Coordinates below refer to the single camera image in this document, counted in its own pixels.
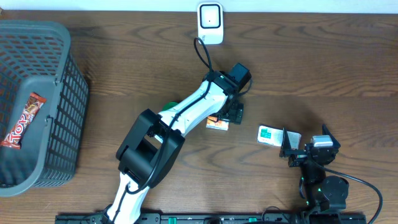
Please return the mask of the orange white snack packet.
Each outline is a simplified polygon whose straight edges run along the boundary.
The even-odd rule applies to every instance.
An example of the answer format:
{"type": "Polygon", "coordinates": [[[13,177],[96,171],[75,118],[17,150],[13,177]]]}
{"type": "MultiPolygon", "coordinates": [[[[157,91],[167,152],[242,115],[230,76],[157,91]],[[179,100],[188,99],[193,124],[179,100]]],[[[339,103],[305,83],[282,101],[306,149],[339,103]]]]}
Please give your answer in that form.
{"type": "Polygon", "coordinates": [[[206,120],[206,128],[227,131],[229,123],[227,121],[220,120],[217,117],[208,116],[206,120]]]}

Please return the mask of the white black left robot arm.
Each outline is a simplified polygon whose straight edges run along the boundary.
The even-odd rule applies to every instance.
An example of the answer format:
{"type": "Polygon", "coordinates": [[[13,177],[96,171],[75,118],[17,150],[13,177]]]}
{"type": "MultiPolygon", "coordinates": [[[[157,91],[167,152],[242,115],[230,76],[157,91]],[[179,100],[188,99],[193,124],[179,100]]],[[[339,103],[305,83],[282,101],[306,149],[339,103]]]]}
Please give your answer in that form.
{"type": "Polygon", "coordinates": [[[241,124],[241,90],[251,81],[249,69],[237,63],[229,72],[210,71],[199,89],[177,105],[154,113],[147,109],[135,120],[116,152],[120,185],[105,223],[135,223],[149,191],[172,168],[186,135],[210,116],[241,124]]]}

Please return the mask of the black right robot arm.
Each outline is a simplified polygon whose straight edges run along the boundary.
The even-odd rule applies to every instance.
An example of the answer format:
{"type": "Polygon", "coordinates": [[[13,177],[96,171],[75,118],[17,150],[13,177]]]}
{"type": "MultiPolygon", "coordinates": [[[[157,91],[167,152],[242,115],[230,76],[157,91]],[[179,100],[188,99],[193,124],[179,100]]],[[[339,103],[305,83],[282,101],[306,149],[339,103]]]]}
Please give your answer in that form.
{"type": "Polygon", "coordinates": [[[279,156],[288,158],[289,167],[299,167],[301,180],[299,192],[307,201],[307,208],[297,218],[310,223],[316,216],[334,215],[346,208],[349,183],[344,178],[326,175],[325,166],[335,160],[341,147],[328,128],[313,136],[303,149],[293,149],[286,129],[283,130],[279,156]]]}

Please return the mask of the red Top chocolate bar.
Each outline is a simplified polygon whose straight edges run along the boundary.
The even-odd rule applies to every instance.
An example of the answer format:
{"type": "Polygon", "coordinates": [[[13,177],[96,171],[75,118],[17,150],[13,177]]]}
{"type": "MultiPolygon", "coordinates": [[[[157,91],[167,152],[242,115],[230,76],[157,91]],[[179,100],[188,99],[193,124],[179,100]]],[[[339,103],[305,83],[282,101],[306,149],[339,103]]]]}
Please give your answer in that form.
{"type": "Polygon", "coordinates": [[[17,123],[1,141],[1,146],[20,149],[24,133],[46,101],[46,98],[32,92],[25,104],[21,116],[17,120],[17,123]]]}

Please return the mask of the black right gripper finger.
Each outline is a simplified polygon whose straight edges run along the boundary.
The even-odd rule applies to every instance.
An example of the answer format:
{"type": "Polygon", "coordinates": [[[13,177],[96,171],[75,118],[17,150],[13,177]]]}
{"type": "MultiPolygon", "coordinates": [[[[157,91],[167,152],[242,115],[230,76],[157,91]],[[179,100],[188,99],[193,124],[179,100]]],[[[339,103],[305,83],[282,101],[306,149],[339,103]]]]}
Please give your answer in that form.
{"type": "Polygon", "coordinates": [[[282,144],[280,147],[279,157],[289,157],[292,153],[292,147],[290,144],[290,139],[288,132],[283,128],[282,144]]]}
{"type": "Polygon", "coordinates": [[[340,146],[340,143],[336,140],[336,138],[332,135],[332,133],[327,128],[326,124],[322,124],[322,134],[330,137],[333,146],[340,146]]]}

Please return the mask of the green lid white jar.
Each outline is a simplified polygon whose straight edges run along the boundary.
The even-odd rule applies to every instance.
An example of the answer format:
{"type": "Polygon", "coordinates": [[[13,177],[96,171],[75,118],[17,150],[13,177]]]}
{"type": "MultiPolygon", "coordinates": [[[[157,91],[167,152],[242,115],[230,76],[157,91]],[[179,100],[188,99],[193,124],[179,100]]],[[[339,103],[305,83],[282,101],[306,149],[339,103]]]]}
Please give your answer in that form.
{"type": "Polygon", "coordinates": [[[164,106],[163,106],[163,108],[162,108],[162,111],[167,111],[167,110],[169,110],[169,109],[171,109],[171,108],[173,108],[174,106],[177,106],[178,105],[178,103],[177,102],[168,102],[168,103],[166,103],[164,106]]]}

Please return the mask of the white green carton box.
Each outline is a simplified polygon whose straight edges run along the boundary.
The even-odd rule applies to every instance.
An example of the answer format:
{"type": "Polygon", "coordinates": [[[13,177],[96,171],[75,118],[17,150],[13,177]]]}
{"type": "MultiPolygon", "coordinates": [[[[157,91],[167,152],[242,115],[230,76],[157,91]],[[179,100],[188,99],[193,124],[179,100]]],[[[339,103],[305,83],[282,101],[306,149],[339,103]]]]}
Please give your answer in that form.
{"type": "MultiPolygon", "coordinates": [[[[290,146],[292,149],[298,149],[300,144],[301,134],[288,131],[290,146]]],[[[257,141],[261,144],[266,144],[275,147],[281,147],[283,142],[283,130],[271,128],[268,126],[259,126],[257,141]]]]}

